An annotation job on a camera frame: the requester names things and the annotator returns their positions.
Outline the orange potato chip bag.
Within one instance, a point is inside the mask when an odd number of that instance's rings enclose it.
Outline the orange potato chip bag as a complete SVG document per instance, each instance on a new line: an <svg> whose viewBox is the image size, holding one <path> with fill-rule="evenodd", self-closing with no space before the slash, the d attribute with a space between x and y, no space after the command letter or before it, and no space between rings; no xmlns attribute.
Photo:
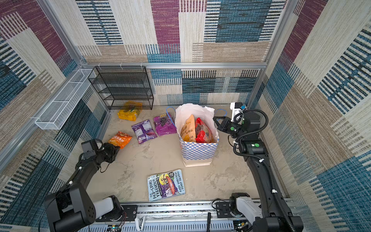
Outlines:
<svg viewBox="0 0 371 232"><path fill-rule="evenodd" d="M181 137L185 142L196 142L195 118L193 115L185 121L181 129Z"/></svg>

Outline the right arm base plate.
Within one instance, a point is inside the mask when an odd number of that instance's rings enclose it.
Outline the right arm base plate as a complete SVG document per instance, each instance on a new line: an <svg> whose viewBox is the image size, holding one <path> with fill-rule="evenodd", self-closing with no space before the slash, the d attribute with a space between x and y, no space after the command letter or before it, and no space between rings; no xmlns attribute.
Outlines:
<svg viewBox="0 0 371 232"><path fill-rule="evenodd" d="M236 206L239 206L242 212L232 210L229 202L216 201L212 203L212 208L216 210L218 218L246 218L254 221L255 218L261 218L262 212L259 206L251 198L238 199Z"/></svg>

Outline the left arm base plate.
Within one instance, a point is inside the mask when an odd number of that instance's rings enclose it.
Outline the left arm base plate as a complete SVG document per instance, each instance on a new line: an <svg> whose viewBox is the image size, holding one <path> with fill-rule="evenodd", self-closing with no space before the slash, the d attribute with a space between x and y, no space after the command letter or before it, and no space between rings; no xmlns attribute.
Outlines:
<svg viewBox="0 0 371 232"><path fill-rule="evenodd" d="M137 205L121 205L121 210L107 213L96 219L96 222L134 221L137 217L137 210Z"/></svg>

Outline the red fruit jelly bag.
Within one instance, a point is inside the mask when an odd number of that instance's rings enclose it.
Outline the red fruit jelly bag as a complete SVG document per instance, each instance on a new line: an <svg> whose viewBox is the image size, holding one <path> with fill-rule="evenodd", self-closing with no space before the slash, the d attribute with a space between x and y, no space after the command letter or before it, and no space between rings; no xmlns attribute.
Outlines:
<svg viewBox="0 0 371 232"><path fill-rule="evenodd" d="M197 118L195 122L196 127L196 142L197 143L211 143L213 141L212 133L201 118Z"/></svg>

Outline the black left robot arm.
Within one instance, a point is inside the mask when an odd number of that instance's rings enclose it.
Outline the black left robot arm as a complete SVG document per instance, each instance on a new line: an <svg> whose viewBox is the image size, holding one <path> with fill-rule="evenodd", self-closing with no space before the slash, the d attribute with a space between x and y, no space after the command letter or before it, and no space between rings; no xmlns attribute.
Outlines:
<svg viewBox="0 0 371 232"><path fill-rule="evenodd" d="M117 221L125 213L114 195L93 202L87 193L92 177L100 171L101 164L115 161L119 146L92 139L81 144L80 154L75 171L55 193L44 200L45 215L52 232L77 232L93 224L97 219Z"/></svg>

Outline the orange corn chip bag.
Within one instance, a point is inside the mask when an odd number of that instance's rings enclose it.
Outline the orange corn chip bag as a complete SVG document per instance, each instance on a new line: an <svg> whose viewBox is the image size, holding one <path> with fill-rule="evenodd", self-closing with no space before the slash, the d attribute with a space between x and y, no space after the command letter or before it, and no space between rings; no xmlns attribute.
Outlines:
<svg viewBox="0 0 371 232"><path fill-rule="evenodd" d="M128 145L131 139L132 136L121 131L118 131L118 133L115 136L108 140L108 143L120 147L120 149L123 149L126 145Z"/></svg>

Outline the purple grape jelly bag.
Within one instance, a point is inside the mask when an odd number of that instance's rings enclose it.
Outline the purple grape jelly bag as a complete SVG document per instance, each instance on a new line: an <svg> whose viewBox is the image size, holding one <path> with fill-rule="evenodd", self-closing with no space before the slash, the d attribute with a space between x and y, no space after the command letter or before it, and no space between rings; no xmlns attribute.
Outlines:
<svg viewBox="0 0 371 232"><path fill-rule="evenodd" d="M160 116L154 117L153 121L156 133L159 136L177 133L177 129L173 124L173 117L171 116L171 114L165 113Z"/></svg>

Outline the purple berry snack bag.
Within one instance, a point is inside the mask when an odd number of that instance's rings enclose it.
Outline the purple berry snack bag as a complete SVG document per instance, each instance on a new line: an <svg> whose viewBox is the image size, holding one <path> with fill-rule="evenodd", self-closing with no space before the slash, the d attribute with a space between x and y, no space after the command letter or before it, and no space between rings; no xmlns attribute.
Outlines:
<svg viewBox="0 0 371 232"><path fill-rule="evenodd" d="M157 134L152 128L151 122L149 119L132 125L131 127L136 135L138 144L142 144L148 140L157 138Z"/></svg>

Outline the yellow snack pack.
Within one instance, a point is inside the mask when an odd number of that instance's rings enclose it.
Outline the yellow snack pack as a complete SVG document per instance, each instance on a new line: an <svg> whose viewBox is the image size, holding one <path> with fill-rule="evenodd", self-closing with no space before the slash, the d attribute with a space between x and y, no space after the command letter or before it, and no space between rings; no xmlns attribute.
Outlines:
<svg viewBox="0 0 371 232"><path fill-rule="evenodd" d="M118 117L123 120L136 121L143 109L143 104L137 101L128 101L119 110Z"/></svg>

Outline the blue checkered paper bag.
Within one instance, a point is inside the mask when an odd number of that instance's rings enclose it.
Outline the blue checkered paper bag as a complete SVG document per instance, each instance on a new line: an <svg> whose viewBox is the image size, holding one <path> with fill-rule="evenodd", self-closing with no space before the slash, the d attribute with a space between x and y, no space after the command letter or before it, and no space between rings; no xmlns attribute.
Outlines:
<svg viewBox="0 0 371 232"><path fill-rule="evenodd" d="M177 129L185 167L212 163L219 143L214 113L214 108L192 103L175 109L175 119L171 123Z"/></svg>

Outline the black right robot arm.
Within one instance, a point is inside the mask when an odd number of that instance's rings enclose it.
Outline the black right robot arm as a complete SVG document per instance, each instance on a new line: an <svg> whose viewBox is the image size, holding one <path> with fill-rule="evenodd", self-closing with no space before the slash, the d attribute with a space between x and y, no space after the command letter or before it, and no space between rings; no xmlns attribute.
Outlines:
<svg viewBox="0 0 371 232"><path fill-rule="evenodd" d="M245 109L234 118L213 117L217 129L232 138L233 152L243 157L249 167L260 197L260 205L245 193L233 193L230 209L233 216L243 215L252 232L301 232L302 219L293 215L274 176L268 150L259 138L269 122L259 109Z"/></svg>

